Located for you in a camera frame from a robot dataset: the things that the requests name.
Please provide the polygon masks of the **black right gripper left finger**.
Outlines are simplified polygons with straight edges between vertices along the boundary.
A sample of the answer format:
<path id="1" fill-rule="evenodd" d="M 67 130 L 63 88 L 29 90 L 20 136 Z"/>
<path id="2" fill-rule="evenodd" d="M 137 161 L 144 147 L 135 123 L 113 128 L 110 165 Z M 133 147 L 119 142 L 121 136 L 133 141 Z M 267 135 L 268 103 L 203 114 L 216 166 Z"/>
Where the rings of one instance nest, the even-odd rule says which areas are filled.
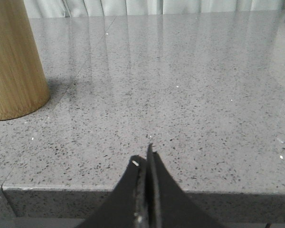
<path id="1" fill-rule="evenodd" d="M 146 228 L 146 160 L 132 156 L 126 170 L 104 203 L 78 228 Z"/>

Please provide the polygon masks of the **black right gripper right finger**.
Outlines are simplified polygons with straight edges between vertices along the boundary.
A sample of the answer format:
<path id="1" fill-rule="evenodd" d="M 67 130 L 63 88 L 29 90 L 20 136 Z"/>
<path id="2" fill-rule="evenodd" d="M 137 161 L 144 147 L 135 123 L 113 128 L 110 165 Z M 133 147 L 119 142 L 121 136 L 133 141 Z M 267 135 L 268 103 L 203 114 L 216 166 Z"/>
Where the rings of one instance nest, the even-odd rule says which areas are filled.
<path id="1" fill-rule="evenodd" d="M 223 228 L 195 205 L 167 171 L 159 154 L 147 149 L 147 194 L 151 228 Z"/>

